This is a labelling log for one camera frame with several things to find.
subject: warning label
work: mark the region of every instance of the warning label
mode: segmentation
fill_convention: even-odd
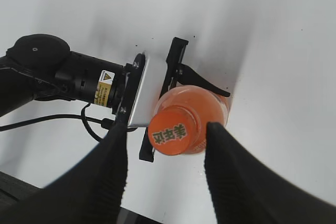
[[[107,106],[109,100],[109,94],[112,87],[114,73],[103,70],[100,74],[100,78],[97,85],[97,90],[94,95],[94,103],[100,106]]]

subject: orange bottle cap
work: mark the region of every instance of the orange bottle cap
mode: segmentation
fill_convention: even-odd
[[[184,153],[197,136],[196,122],[188,110],[169,106],[151,120],[148,137],[152,146],[166,155]]]

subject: black cable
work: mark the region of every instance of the black cable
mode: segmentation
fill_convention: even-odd
[[[80,112],[80,116],[81,116],[81,119],[82,119],[82,122],[84,124],[84,127],[85,129],[88,131],[88,133],[95,139],[97,140],[98,142],[100,142],[102,140],[102,138],[100,136],[98,136],[90,127],[89,123],[88,123],[88,120],[85,116],[85,109],[87,107],[89,107],[91,105],[91,103],[88,103],[86,104],[86,106],[82,109],[82,111]]]
[[[5,125],[5,126],[0,126],[0,132],[1,131],[12,130],[12,129],[16,129],[16,128],[19,128],[19,127],[27,126],[27,125],[34,124],[34,123],[44,122],[44,121],[48,121],[48,120],[66,119],[66,118],[82,119],[82,117],[80,115],[73,115],[73,114],[48,115],[48,116],[43,116],[42,118],[35,118],[35,119],[31,119],[31,120],[27,120],[27,121],[23,121],[23,122],[19,122],[19,123],[13,123],[13,124]],[[93,122],[93,123],[101,124],[101,122],[102,122],[102,120],[95,119],[95,118],[90,118],[90,117],[86,117],[86,119],[87,119],[87,121],[90,121],[90,122]]]
[[[48,115],[48,116],[43,116],[41,118],[35,118],[35,119],[31,119],[31,120],[27,120],[27,121],[23,121],[23,122],[18,122],[18,123],[13,123],[13,124],[9,124],[9,125],[5,125],[5,126],[0,126],[0,132],[2,131],[8,131],[8,130],[12,130],[12,129],[16,129],[19,127],[23,127],[23,126],[27,126],[27,125],[31,125],[34,123],[40,123],[40,122],[45,122],[45,121],[49,121],[49,120],[53,120],[53,119],[81,119],[85,129],[89,132],[89,134],[95,139],[99,139],[99,141],[101,140],[101,138],[94,133],[94,131],[91,129],[91,127],[89,126],[89,122],[93,122],[93,123],[99,123],[100,126],[106,130],[109,130],[113,123],[114,120],[111,119],[96,119],[96,118],[91,118],[89,116],[85,116],[85,109],[88,107],[89,105],[86,105],[83,109],[84,109],[84,121],[83,121],[83,117],[82,115],[74,115],[74,114],[57,114],[57,115]],[[133,132],[135,131],[137,128],[129,128],[127,130],[127,132]]]

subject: plastic bottle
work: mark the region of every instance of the plastic bottle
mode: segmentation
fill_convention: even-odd
[[[148,137],[163,154],[196,154],[205,149],[207,122],[225,126],[227,118],[225,97],[196,86],[180,86],[159,99]]]

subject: white table surface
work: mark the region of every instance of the white table surface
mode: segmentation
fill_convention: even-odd
[[[187,39],[184,63],[233,93],[232,135],[271,169],[336,205],[335,2],[0,0],[0,51],[23,35],[47,33],[74,51],[125,64],[143,50],[165,58],[173,37]],[[83,105],[32,102],[0,124],[79,113]],[[88,115],[110,111],[92,106]],[[146,163],[138,160],[142,135],[128,137],[122,206],[162,223],[215,223],[204,155],[157,154]],[[95,145],[78,120],[4,132],[0,170],[43,187]]]

